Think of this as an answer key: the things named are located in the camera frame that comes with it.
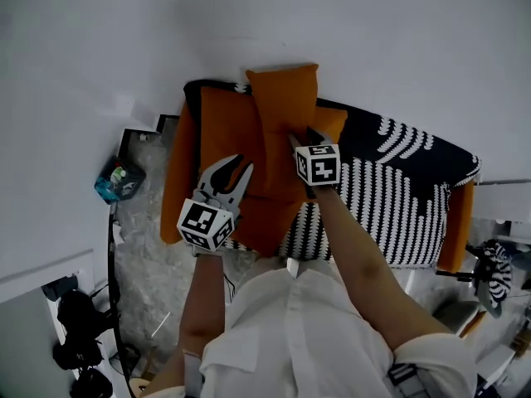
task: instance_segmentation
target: armchair armrest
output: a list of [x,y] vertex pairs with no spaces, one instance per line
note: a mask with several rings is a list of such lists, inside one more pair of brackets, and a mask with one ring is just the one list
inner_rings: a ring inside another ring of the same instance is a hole
[[442,243],[437,268],[455,273],[459,271],[465,258],[470,222],[472,221],[472,203],[474,182],[467,182],[451,193],[450,209],[446,215],[446,237]]
[[163,205],[160,214],[160,238],[171,245],[180,241],[177,221],[184,200],[197,186],[200,130],[184,104],[168,163]]

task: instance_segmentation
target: marble floor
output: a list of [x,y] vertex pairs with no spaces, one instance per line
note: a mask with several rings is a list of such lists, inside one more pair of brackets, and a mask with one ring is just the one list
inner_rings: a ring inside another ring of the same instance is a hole
[[[176,119],[169,119],[161,135],[149,135],[145,141],[133,134],[129,142],[129,158],[146,171],[147,177],[133,199],[118,205],[117,217],[124,239],[124,243],[117,246],[115,256],[121,292],[120,330],[123,341],[135,345],[142,354],[135,374],[144,369],[150,352],[154,355],[151,371],[156,372],[173,350],[184,299],[192,280],[195,261],[189,249],[182,242],[165,245],[158,235],[168,155],[177,125]],[[474,220],[470,243],[478,245],[497,234],[500,228],[503,227],[491,221]],[[237,284],[251,267],[255,255],[227,250],[223,258],[227,276]],[[471,270],[474,263],[475,259],[470,255],[462,270]],[[393,272],[399,284],[430,312],[448,300],[474,299],[469,284],[437,276],[433,269],[394,269]],[[523,281],[524,272],[515,270],[511,295],[522,293],[519,286]],[[493,319],[487,315],[466,338],[477,358],[500,343],[510,342],[529,302],[529,296],[509,298],[504,303],[501,318]]]

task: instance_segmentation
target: black and white striped blanket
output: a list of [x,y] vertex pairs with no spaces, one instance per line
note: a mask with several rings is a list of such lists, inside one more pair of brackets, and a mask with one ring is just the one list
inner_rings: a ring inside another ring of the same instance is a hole
[[[204,86],[252,95],[249,85],[216,80],[186,84],[188,108],[198,123]],[[317,99],[317,105],[348,113],[339,139],[342,177],[338,191],[387,262],[415,268],[435,264],[446,233],[451,189],[474,178],[481,161],[394,119],[325,99]],[[225,246],[251,250],[231,239]],[[317,204],[301,206],[277,254],[299,260],[331,258]]]
[[[432,265],[439,255],[450,188],[433,185],[431,198],[419,203],[412,196],[411,183],[402,170],[353,158],[342,163],[338,192],[390,265],[421,268]],[[226,247],[248,250],[232,239]],[[318,204],[302,204],[277,254],[298,260],[330,259]]]

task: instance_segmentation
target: shirt sleeve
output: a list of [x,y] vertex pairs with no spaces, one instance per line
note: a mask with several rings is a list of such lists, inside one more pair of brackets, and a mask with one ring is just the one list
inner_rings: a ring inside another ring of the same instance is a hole
[[414,367],[420,378],[431,378],[445,396],[475,394],[475,360],[465,342],[456,335],[434,333],[416,337],[398,347],[394,355],[393,367]]

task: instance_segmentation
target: person's arm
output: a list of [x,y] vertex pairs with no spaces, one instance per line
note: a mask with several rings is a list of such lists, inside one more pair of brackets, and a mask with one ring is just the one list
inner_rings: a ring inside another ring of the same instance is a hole
[[330,249],[350,301],[394,351],[429,333],[450,331],[400,287],[373,238],[332,187],[315,187]]
[[142,397],[184,385],[184,351],[202,357],[205,346],[225,330],[225,285],[221,256],[199,255],[184,304],[177,349]]

